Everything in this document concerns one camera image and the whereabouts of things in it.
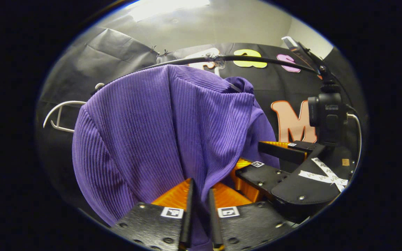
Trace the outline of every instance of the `white cable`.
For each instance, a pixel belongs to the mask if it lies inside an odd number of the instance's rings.
[[[356,124],[358,125],[358,129],[359,129],[359,154],[358,154],[358,160],[356,162],[356,166],[355,166],[355,170],[354,173],[356,173],[356,168],[358,168],[359,166],[359,160],[361,159],[361,151],[362,151],[362,131],[361,131],[361,124],[359,124],[359,119],[356,115],[354,114],[348,114],[347,113],[347,118],[353,118],[354,120],[356,120]]]

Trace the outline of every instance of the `orange soft gripper pad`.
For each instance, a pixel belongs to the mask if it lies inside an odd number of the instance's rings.
[[[280,147],[283,147],[283,148],[287,148],[287,147],[288,147],[288,144],[289,144],[289,143],[274,142],[274,141],[260,141],[260,142],[266,143],[266,144],[270,144],[270,145],[274,145],[274,146],[280,146]]]
[[[159,196],[159,198],[152,202],[152,204],[166,207],[182,208],[186,210],[189,188],[190,178],[186,179],[180,184],[177,184],[174,188]]]
[[[251,162],[245,160],[245,159],[239,159],[238,162],[236,163],[235,167],[233,170],[230,172],[230,177],[232,180],[235,182],[235,189],[241,191],[248,199],[250,199],[252,202],[256,202],[262,199],[263,194],[260,193],[257,189],[253,188],[252,186],[248,185],[246,182],[244,182],[242,179],[238,178],[235,175],[235,171],[246,167],[250,165]]]
[[[234,189],[218,182],[213,187],[215,196],[215,207],[230,207],[251,204],[252,202],[236,192]]]

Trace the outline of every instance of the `white plastic hanger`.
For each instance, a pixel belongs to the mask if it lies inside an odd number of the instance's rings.
[[[104,85],[105,85],[104,83],[96,84],[96,88],[95,88],[95,89],[97,90],[98,88],[100,88],[100,87],[102,87],[102,86],[104,86]],[[55,106],[54,108],[52,108],[51,111],[49,111],[49,113],[46,115],[46,119],[44,119],[44,122],[43,122],[43,128],[46,126],[46,122],[47,122],[47,120],[49,119],[49,116],[50,116],[54,111],[56,111],[56,110],[58,109],[58,110],[59,110],[59,115],[58,115],[58,117],[57,117],[57,124],[54,124],[54,121],[51,120],[51,125],[52,125],[52,127],[54,127],[54,128],[57,129],[57,130],[60,130],[60,131],[65,131],[65,132],[69,132],[69,133],[74,133],[74,130],[72,130],[72,129],[60,127],[60,117],[61,117],[62,108],[63,108],[63,106],[65,106],[65,105],[84,105],[84,104],[86,104],[85,101],[66,101],[66,102],[62,102],[62,103],[56,105],[56,106]]]

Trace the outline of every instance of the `purple sweater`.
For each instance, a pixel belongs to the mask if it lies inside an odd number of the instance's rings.
[[[119,78],[81,107],[72,161],[89,205],[113,225],[186,178],[207,211],[209,188],[240,156],[279,167],[258,153],[260,140],[276,141],[248,81],[166,65]],[[192,250],[212,250],[201,221],[194,216]]]

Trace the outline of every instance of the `tape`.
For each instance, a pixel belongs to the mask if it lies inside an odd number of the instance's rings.
[[[344,190],[345,186],[348,184],[348,180],[344,180],[343,178],[339,178],[337,175],[335,175],[335,173],[333,173],[333,171],[329,167],[327,167],[324,162],[320,161],[319,158],[314,158],[311,160],[316,163],[316,165],[319,166],[319,168],[321,168],[327,176],[305,172],[303,170],[300,171],[300,176],[310,178],[315,181],[335,184],[340,192]]]

